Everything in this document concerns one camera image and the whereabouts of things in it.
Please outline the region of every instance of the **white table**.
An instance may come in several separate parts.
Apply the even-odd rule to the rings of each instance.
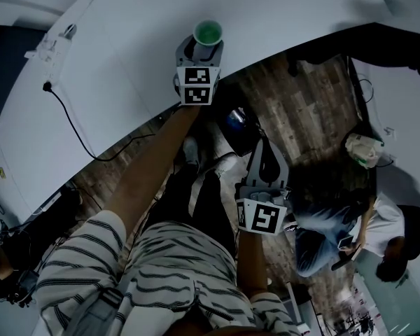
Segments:
[[[49,31],[78,26],[54,90],[99,155],[179,101],[174,53],[200,20],[223,26],[224,77],[388,14],[383,0],[78,0]],[[91,161],[59,102],[42,91],[44,69],[28,61],[0,118],[1,203],[21,221]]]

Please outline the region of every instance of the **black hair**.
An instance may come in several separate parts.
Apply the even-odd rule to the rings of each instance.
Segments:
[[[397,282],[405,273],[406,266],[407,258],[405,255],[401,255],[398,259],[383,260],[377,267],[377,277],[385,283]]]

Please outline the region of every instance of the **green cup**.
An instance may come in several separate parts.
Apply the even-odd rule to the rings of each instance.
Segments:
[[[223,38],[223,28],[216,21],[205,20],[196,25],[193,31],[196,42],[203,46],[218,45]]]

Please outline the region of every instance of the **striped shirt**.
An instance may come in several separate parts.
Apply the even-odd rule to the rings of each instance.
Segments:
[[[45,263],[36,301],[52,336],[62,335],[79,305],[103,288],[123,290],[110,336],[161,336],[192,306],[213,329],[252,326],[278,335],[300,335],[280,299],[248,299],[237,287],[232,256],[189,225],[154,224],[138,239],[120,280],[118,256],[126,240],[120,218],[101,211]]]

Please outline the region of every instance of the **floor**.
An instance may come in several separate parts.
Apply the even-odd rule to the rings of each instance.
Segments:
[[[341,189],[365,187],[369,180],[366,170],[341,153],[342,139],[359,121],[343,61],[336,57],[318,66],[301,63],[295,78],[288,74],[287,68],[285,54],[279,53],[228,76],[223,82],[237,84],[242,89],[262,128],[286,156],[291,176],[301,182],[310,198],[334,197]],[[170,113],[166,111],[141,126],[131,137],[156,133]],[[232,150],[209,116],[202,118],[192,133],[198,142],[207,141],[207,145],[202,146],[207,161]],[[73,178],[74,183],[83,188],[80,191],[84,203],[78,219],[98,212],[99,206],[90,196],[100,206],[104,205],[127,164],[148,140],[136,140],[114,161],[93,162]],[[112,156],[128,141],[129,136],[106,151],[103,157]],[[221,198],[234,229],[237,220],[235,183],[246,175],[248,160],[249,156],[239,158],[237,165],[221,179]],[[193,212],[201,183],[198,179],[193,186],[190,212]],[[131,243],[132,238],[129,238],[129,248]],[[287,281],[305,283],[316,312],[327,319],[336,319],[343,310],[337,298],[342,289],[351,284],[353,267],[336,272],[326,267],[315,276],[303,279],[295,272],[292,232],[264,237],[263,244],[273,289],[280,293]]]

